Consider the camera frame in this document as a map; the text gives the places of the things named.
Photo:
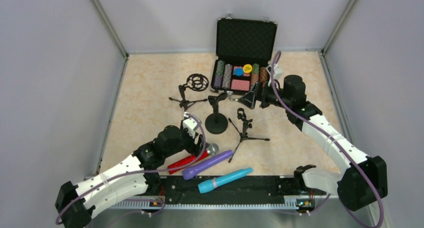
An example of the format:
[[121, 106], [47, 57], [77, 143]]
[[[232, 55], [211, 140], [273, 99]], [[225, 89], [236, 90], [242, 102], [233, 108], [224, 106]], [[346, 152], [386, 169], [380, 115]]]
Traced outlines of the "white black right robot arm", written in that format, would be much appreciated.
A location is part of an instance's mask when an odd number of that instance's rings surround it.
[[301, 166], [302, 186], [337, 195], [351, 211], [374, 202], [382, 205], [388, 194], [387, 164], [380, 157], [370, 157], [356, 148], [328, 122], [322, 111], [307, 101], [306, 85], [298, 75], [284, 78], [283, 87], [270, 81], [256, 83], [238, 102], [254, 109], [275, 105], [285, 109], [288, 120], [311, 137], [339, 169], [334, 173], [314, 165]]

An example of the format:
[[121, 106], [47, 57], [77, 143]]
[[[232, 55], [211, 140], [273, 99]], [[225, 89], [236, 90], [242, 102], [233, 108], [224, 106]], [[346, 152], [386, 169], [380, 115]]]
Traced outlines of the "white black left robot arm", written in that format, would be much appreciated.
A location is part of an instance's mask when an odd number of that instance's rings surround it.
[[141, 145], [118, 164], [78, 183], [68, 181], [55, 201], [55, 223], [64, 227], [86, 227], [97, 215], [134, 195], [155, 190], [165, 160], [183, 150], [196, 159], [206, 149], [206, 134], [201, 125], [166, 126], [156, 138]]

